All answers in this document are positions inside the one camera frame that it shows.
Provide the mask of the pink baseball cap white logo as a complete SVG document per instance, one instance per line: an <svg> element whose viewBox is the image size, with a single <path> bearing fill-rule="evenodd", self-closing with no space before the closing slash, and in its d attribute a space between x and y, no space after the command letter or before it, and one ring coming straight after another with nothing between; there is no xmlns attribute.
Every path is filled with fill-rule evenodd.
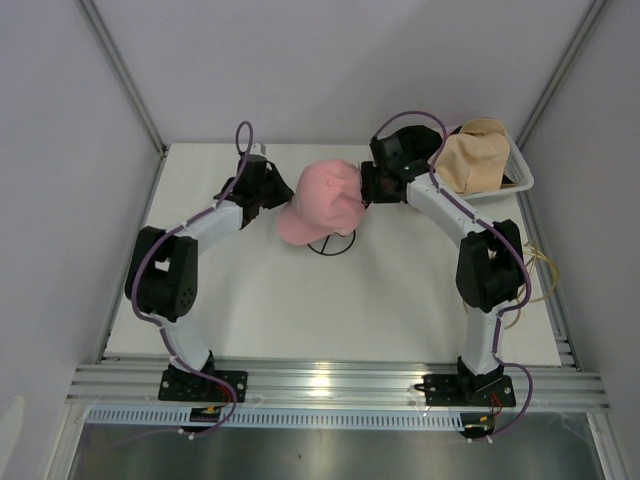
<svg viewBox="0 0 640 480"><path fill-rule="evenodd" d="M277 218L280 237L302 246L323 237L346 236L365 214L359 168L344 159L322 160L300 175L292 200Z"/></svg>

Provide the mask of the black baseball cap gold logo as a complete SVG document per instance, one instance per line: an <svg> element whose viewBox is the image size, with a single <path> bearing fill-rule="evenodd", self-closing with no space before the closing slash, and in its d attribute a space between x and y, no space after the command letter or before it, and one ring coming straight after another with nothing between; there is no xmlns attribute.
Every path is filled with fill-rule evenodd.
<svg viewBox="0 0 640 480"><path fill-rule="evenodd" d="M397 151L410 159L428 160L443 143L440 133L424 125L403 127L388 137Z"/></svg>

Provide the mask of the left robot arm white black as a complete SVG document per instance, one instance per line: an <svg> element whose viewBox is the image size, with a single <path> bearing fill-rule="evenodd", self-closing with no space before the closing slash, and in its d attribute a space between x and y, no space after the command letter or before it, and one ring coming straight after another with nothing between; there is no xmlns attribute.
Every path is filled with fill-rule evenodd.
<svg viewBox="0 0 640 480"><path fill-rule="evenodd" d="M140 320L156 326L169 353L158 399L241 403L242 372L216 369L192 312L198 293L199 257L215 243L247 227L261 210L293 197L275 164L249 154L238 163L211 206L172 229L146 226L138 233L125 296Z"/></svg>

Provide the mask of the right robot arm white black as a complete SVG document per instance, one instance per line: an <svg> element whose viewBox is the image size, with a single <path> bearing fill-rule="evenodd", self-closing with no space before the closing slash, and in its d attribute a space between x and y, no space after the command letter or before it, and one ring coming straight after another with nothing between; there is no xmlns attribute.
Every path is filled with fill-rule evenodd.
<svg viewBox="0 0 640 480"><path fill-rule="evenodd" d="M467 333L458 359L456 392L477 404L501 380L502 316L516 308L518 290L531 282L518 226L493 222L448 187L436 172L445 139L423 126L370 140L372 159L361 164L366 205L405 203L447 234L458 248L455 284L467 305Z"/></svg>

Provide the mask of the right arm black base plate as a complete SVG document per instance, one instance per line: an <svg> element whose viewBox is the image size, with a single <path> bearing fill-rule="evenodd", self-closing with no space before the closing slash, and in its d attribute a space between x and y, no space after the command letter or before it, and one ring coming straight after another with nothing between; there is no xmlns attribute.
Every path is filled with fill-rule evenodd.
<svg viewBox="0 0 640 480"><path fill-rule="evenodd" d="M427 374L413 389L425 396L427 406L436 407L515 407L512 380L503 373L473 376L466 374Z"/></svg>

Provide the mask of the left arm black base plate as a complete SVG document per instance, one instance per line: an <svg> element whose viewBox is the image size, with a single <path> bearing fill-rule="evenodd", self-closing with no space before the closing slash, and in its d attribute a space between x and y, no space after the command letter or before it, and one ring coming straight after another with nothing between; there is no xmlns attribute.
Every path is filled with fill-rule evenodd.
<svg viewBox="0 0 640 480"><path fill-rule="evenodd" d="M239 370L218 370L213 376L234 388L237 402L245 401L248 373ZM232 394L217 382L169 366L162 374L158 399L165 402L231 403Z"/></svg>

